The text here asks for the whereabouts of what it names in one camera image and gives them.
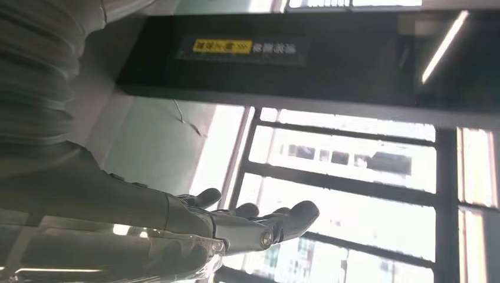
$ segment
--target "sign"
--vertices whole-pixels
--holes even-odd
[[[195,41],[193,52],[250,54],[251,40],[204,40]]]
[[[303,38],[185,36],[175,58],[305,66],[308,49]]]

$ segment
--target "window frame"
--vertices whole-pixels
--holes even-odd
[[[249,154],[252,147],[252,141],[255,137],[255,130],[258,126],[270,127],[275,130],[284,129],[302,131],[306,133],[356,137],[369,140],[381,140],[384,142],[388,141],[434,147],[436,149],[437,163],[436,193],[429,193],[421,190],[401,189],[400,187],[385,185],[382,183],[369,183],[360,180],[251,162],[249,161]],[[458,199],[458,137],[456,129],[436,129],[436,139],[432,142],[407,137],[359,133],[315,126],[300,126],[295,124],[280,123],[278,121],[263,121],[261,120],[261,109],[255,109],[248,128],[248,137],[242,151],[242,158],[236,174],[234,189],[229,201],[229,209],[234,209],[237,206],[243,179],[246,173],[259,175],[263,178],[273,177],[276,179],[302,183],[310,186],[355,193],[357,195],[411,203],[415,205],[430,206],[436,210],[436,246],[434,261],[428,261],[416,256],[401,254],[375,246],[363,245],[312,232],[306,232],[302,237],[334,245],[339,248],[346,248],[348,250],[379,256],[381,258],[386,258],[389,261],[397,261],[404,264],[430,268],[434,273],[434,282],[436,283],[460,282],[458,216],[460,208],[470,207],[471,205],[460,202]],[[474,208],[490,209],[478,205],[474,205]],[[224,267],[224,271],[222,273],[227,274],[227,269],[227,267]],[[273,282],[269,279],[260,278],[256,275],[248,275],[242,271],[231,271],[229,273],[232,275],[227,278],[233,278],[231,282],[244,282],[243,277],[239,276],[241,273],[245,274],[245,278],[254,277],[253,282]],[[226,277],[220,278],[221,281],[226,282],[231,280]]]

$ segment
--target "yellow label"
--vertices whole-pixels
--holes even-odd
[[[193,52],[250,54],[251,40],[206,40],[198,39]]]

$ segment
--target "glass window pane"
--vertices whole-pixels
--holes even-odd
[[[257,127],[248,157],[250,161],[258,163],[268,162],[269,155],[271,154],[273,132],[273,128]]]
[[[498,207],[492,132],[458,129],[458,196],[463,202]]]
[[[280,283],[343,282],[346,256],[343,248],[298,238],[248,254],[242,270]]]
[[[280,123],[285,124],[316,126],[329,129],[357,131],[369,134],[383,134],[396,137],[409,137],[412,139],[430,141],[436,140],[436,130],[434,126],[430,124],[405,123],[374,118],[293,111],[287,109],[282,109],[280,111],[277,120]]]
[[[346,283],[431,283],[431,269],[394,262],[378,256],[350,251]]]
[[[257,127],[250,161],[436,192],[433,147]]]
[[[241,269],[247,273],[280,283],[433,282],[430,269],[304,238],[275,245],[267,251],[247,254],[244,262]]]
[[[485,219],[481,212],[459,210],[460,281],[488,282],[486,273]]]
[[[247,186],[239,205],[256,199],[261,216],[303,200],[320,210],[310,227],[316,232],[365,245],[434,260],[435,217],[431,207],[370,198],[266,177],[262,184]]]

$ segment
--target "ceiling light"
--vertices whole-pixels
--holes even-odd
[[[100,272],[100,269],[66,269],[66,268],[21,268],[15,273],[22,271],[34,271],[34,272]]]
[[[455,38],[455,35],[460,31],[460,28],[463,25],[463,22],[465,22],[465,19],[467,19],[467,16],[469,16],[469,11],[462,11],[458,15],[457,19],[453,23],[452,27],[448,31],[448,33],[445,36],[445,39],[443,42],[441,42],[441,45],[437,49],[436,53],[432,57],[431,61],[429,62],[429,65],[425,69],[425,71],[422,74],[422,84],[424,84],[429,76],[431,75],[432,71],[438,64],[439,60],[441,60],[441,57],[443,57],[443,54],[446,52],[448,49],[448,46],[452,43],[453,39]]]

